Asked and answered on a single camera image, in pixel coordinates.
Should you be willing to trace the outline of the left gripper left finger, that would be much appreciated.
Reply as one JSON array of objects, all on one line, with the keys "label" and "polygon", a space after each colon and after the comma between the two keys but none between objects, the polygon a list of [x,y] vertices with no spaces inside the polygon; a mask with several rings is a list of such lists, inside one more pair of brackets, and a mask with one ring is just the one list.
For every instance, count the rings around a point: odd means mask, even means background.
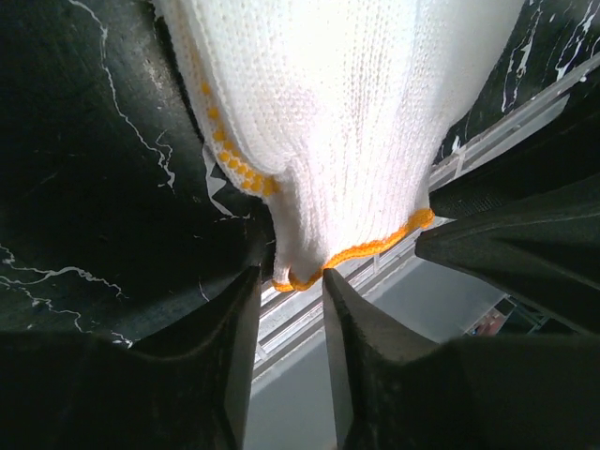
[{"label": "left gripper left finger", "polygon": [[241,448],[260,303],[251,266],[127,349],[92,334],[3,333],[2,447]]}]

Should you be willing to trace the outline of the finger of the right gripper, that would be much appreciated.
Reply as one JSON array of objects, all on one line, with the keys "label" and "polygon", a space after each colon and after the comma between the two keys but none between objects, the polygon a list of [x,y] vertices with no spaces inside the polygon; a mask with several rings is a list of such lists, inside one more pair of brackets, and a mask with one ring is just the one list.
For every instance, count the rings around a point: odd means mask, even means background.
[{"label": "finger of the right gripper", "polygon": [[416,255],[581,334],[599,331],[599,177],[423,232]]}]

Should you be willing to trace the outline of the yellow coated glove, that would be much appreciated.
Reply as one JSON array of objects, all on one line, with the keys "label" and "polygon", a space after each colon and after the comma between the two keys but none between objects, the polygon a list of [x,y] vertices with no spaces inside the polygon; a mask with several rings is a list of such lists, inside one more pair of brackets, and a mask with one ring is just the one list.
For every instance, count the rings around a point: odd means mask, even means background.
[{"label": "yellow coated glove", "polygon": [[268,207],[273,284],[386,251],[433,218],[429,177],[519,1],[159,1],[220,169]]}]

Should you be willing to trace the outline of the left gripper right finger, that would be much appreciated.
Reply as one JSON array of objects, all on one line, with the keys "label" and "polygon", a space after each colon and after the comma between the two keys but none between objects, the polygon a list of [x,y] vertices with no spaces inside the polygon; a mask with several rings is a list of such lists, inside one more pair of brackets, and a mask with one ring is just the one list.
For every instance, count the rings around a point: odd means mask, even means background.
[{"label": "left gripper right finger", "polygon": [[458,337],[435,343],[322,279],[341,449],[595,449],[599,340]]}]

